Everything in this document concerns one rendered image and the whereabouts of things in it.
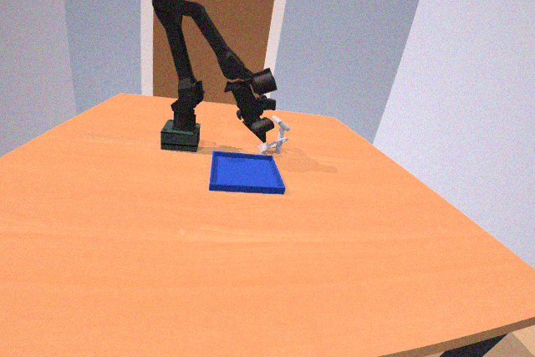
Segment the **blue tray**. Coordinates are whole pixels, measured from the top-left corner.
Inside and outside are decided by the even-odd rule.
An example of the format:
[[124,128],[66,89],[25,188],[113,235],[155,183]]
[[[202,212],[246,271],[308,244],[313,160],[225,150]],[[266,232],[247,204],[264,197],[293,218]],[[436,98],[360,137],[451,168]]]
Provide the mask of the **blue tray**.
[[209,191],[284,195],[273,156],[212,151]]

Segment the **grey metal ring with square tab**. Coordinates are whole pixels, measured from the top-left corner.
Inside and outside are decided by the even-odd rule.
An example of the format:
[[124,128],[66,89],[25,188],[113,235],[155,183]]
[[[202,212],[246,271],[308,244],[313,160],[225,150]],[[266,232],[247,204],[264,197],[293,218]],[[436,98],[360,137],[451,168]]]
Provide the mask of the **grey metal ring with square tab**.
[[[276,146],[276,143],[278,143],[279,141],[286,142],[287,140],[288,140],[288,137],[283,137],[283,138],[281,138],[281,139],[279,139],[279,140],[275,140],[274,142],[272,142],[272,143],[270,143],[270,144],[268,144],[268,142],[263,143],[263,144],[259,145],[258,148],[259,148],[260,152],[262,153],[262,152],[264,152],[264,151],[267,151],[267,150],[269,150],[269,149],[275,147],[275,146]],[[275,144],[275,145],[274,145],[274,144]]]

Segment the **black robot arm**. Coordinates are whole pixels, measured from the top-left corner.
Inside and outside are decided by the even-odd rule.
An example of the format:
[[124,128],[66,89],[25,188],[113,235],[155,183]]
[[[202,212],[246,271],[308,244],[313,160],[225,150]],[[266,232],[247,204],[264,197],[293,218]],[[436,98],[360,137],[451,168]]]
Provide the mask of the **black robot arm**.
[[234,82],[227,81],[224,92],[232,91],[236,103],[243,104],[255,98],[253,90],[254,94],[259,95],[257,106],[260,114],[264,113],[264,110],[276,110],[276,100],[268,99],[266,95],[263,95],[278,90],[270,68],[255,74],[246,69],[243,61],[228,48],[203,5],[186,0],[152,0],[152,6],[166,31],[178,73],[179,99],[171,104],[172,111],[174,111],[172,130],[193,131],[196,125],[194,108],[202,102],[205,93],[202,80],[197,81],[193,76],[185,38],[181,30],[182,15],[193,18],[216,54],[223,75],[227,79],[239,79]]

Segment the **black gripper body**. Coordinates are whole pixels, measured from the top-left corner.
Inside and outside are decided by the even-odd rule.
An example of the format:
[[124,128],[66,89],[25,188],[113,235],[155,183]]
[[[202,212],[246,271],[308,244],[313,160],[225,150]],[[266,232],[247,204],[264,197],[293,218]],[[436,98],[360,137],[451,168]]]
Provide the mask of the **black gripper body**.
[[246,103],[237,104],[236,115],[239,120],[243,118],[246,123],[250,122],[252,124],[252,132],[256,136],[260,136],[273,129],[275,125],[268,117],[260,117],[263,114],[259,113],[257,102],[258,100],[253,98]]

